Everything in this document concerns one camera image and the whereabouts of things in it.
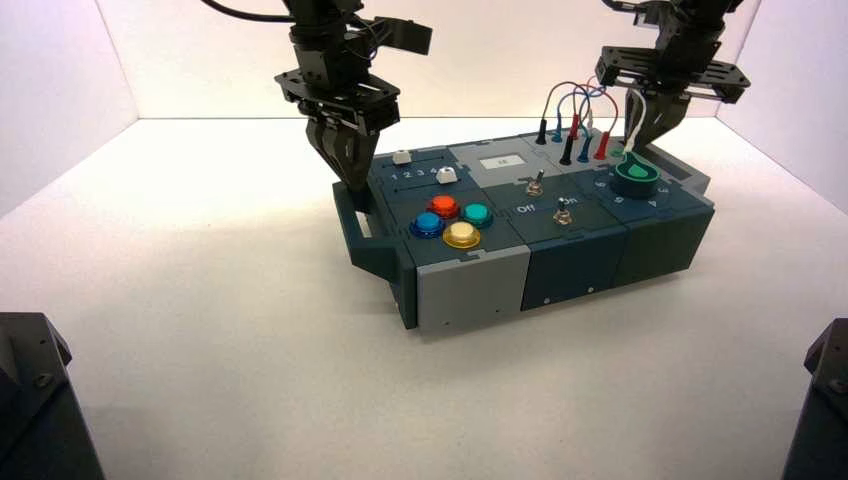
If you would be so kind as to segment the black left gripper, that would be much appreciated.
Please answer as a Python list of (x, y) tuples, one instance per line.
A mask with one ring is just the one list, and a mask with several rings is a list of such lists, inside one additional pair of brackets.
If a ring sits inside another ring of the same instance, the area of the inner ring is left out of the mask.
[(380, 132), (400, 121), (400, 90), (368, 74), (362, 82), (323, 88), (300, 70), (274, 77), (286, 101), (308, 119), (309, 143), (342, 180), (356, 207), (367, 209), (368, 175)]

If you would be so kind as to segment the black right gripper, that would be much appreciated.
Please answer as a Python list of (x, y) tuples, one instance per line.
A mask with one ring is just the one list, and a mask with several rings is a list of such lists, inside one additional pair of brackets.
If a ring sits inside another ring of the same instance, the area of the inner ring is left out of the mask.
[(719, 48), (718, 44), (602, 48), (595, 67), (601, 85), (685, 95), (646, 95), (638, 101), (636, 148), (676, 128), (686, 116), (691, 97), (734, 104), (751, 86), (739, 67), (715, 59)]

